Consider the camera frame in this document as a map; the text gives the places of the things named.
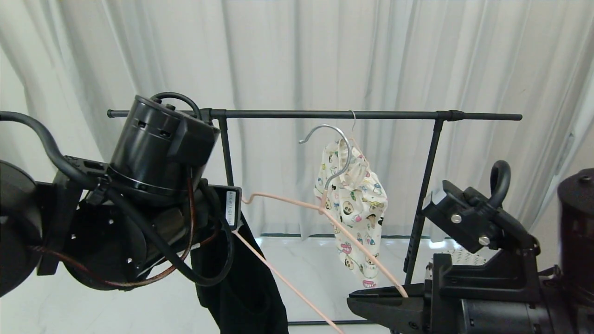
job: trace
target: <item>marble floor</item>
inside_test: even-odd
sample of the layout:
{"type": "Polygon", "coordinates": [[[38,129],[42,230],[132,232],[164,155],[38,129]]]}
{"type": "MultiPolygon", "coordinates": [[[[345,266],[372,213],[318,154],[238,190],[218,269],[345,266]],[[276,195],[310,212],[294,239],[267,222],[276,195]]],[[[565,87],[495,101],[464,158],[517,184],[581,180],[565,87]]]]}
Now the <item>marble floor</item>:
{"type": "MultiPolygon", "coordinates": [[[[355,320],[348,293],[360,289],[333,250],[331,238],[259,238],[266,257],[333,320],[355,320]]],[[[398,280],[408,240],[382,240],[380,259],[398,280]]],[[[422,240],[415,279],[421,281],[433,253],[452,250],[452,240],[422,240]]],[[[290,321],[321,320],[293,291],[277,281],[290,321]]],[[[379,286],[388,285],[384,279],[379,286]]],[[[82,286],[60,266],[54,276],[31,275],[0,301],[2,334],[161,334],[217,333],[210,313],[200,306],[193,284],[174,273],[130,292],[95,291],[82,286]]],[[[388,333],[377,325],[341,326],[345,333],[388,333]]],[[[291,334],[333,333],[329,326],[292,326],[291,334]]]]}

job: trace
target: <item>black metal clothing rack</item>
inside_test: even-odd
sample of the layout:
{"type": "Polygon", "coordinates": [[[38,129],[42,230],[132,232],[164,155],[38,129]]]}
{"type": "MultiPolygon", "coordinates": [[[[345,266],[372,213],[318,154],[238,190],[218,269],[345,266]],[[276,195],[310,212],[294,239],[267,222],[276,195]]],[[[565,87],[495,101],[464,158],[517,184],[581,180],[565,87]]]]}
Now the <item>black metal clothing rack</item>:
{"type": "MultiPolygon", "coordinates": [[[[193,115],[193,111],[183,111],[193,115]]],[[[233,185],[233,168],[229,147],[229,129],[227,119],[229,118],[328,118],[328,119],[352,119],[355,113],[357,119],[431,119],[434,121],[433,136],[425,164],[425,173],[419,193],[419,201],[416,206],[415,220],[410,233],[410,241],[406,253],[404,272],[406,273],[405,284],[410,284],[415,268],[416,256],[421,242],[421,233],[425,224],[425,216],[421,212],[423,200],[427,195],[429,179],[433,170],[435,153],[440,140],[441,130],[444,122],[462,121],[464,119],[481,119],[490,121],[519,121],[522,115],[519,114],[482,114],[465,113],[458,110],[449,111],[289,111],[289,110],[226,110],[226,109],[200,109],[200,116],[203,121],[212,122],[218,120],[221,130],[223,144],[223,157],[225,160],[225,173],[227,183],[233,185]]],[[[108,117],[126,117],[128,111],[108,110],[108,117]]]]}

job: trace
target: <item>white curtain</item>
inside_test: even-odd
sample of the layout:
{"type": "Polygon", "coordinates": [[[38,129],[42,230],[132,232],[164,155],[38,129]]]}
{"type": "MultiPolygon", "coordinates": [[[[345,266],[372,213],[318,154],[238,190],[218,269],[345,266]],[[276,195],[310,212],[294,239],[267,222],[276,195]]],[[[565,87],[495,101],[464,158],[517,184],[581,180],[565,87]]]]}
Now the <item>white curtain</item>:
{"type": "MultiPolygon", "coordinates": [[[[563,148],[580,142],[572,127],[594,55],[593,18],[591,0],[2,1],[0,108],[44,122],[64,154],[107,161],[122,120],[106,110],[129,108],[135,94],[180,92],[202,108],[522,114],[446,123],[431,179],[488,194],[491,165],[505,159],[513,181],[504,205],[530,226],[563,148]]],[[[352,126],[230,120],[236,185],[313,201],[321,150],[336,135],[297,140],[321,123],[352,126]]],[[[389,195],[387,235],[410,234],[432,127],[356,123],[389,195]]],[[[3,159],[52,179],[31,131],[0,130],[3,159]]],[[[205,177],[226,182],[220,144],[205,177]]],[[[317,213],[274,201],[244,211],[256,234],[332,231],[317,213]]],[[[434,230],[426,224],[426,235],[434,230]]]]}

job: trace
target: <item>black clothing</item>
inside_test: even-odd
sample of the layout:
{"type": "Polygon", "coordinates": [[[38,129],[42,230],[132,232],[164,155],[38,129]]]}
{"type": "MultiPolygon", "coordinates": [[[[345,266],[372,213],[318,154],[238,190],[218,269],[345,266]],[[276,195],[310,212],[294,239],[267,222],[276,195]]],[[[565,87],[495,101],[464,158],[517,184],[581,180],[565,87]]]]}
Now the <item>black clothing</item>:
{"type": "MultiPolygon", "coordinates": [[[[243,214],[239,234],[260,254],[243,214]]],[[[211,231],[199,237],[203,240],[211,231]]],[[[198,299],[208,308],[221,334],[288,334],[287,312],[270,269],[240,240],[235,242],[235,259],[227,277],[221,283],[196,286],[198,299]]],[[[207,245],[192,250],[192,268],[198,274],[214,277],[227,258],[224,233],[207,245]]]]}

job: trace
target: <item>baby clothes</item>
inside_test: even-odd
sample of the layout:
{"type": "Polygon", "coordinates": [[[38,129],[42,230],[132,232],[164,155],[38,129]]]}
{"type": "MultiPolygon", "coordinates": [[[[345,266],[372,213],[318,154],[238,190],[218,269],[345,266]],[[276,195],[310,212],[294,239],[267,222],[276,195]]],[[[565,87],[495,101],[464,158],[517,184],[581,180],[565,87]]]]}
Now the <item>baby clothes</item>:
{"type": "MultiPolygon", "coordinates": [[[[330,143],[324,148],[320,173],[314,187],[317,199],[322,199],[328,178],[344,167],[347,154],[344,140],[330,143]]],[[[388,198],[377,175],[370,170],[363,154],[353,147],[346,172],[330,181],[326,209],[359,243],[378,257],[381,225],[387,206],[388,198]]],[[[378,276],[376,265],[336,227],[334,236],[340,261],[356,275],[363,287],[375,287],[378,276]]]]}

